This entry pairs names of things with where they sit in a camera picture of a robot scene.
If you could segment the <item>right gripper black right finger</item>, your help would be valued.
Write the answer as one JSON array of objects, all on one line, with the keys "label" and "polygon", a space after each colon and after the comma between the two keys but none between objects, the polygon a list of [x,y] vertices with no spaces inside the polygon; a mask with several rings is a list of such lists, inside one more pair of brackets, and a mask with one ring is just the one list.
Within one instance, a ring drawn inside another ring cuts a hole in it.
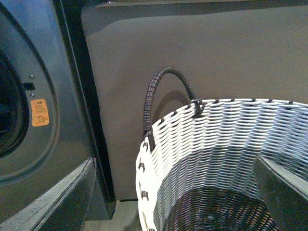
[{"label": "right gripper black right finger", "polygon": [[253,171],[259,193],[281,231],[308,229],[308,182],[281,165],[256,156]]}]

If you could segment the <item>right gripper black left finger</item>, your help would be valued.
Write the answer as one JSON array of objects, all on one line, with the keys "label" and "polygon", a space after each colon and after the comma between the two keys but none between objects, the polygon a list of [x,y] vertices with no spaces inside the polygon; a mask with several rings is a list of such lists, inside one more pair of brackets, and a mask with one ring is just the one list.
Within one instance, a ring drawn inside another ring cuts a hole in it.
[{"label": "right gripper black left finger", "polygon": [[88,158],[26,208],[1,223],[2,231],[80,231],[96,181],[96,159]]}]

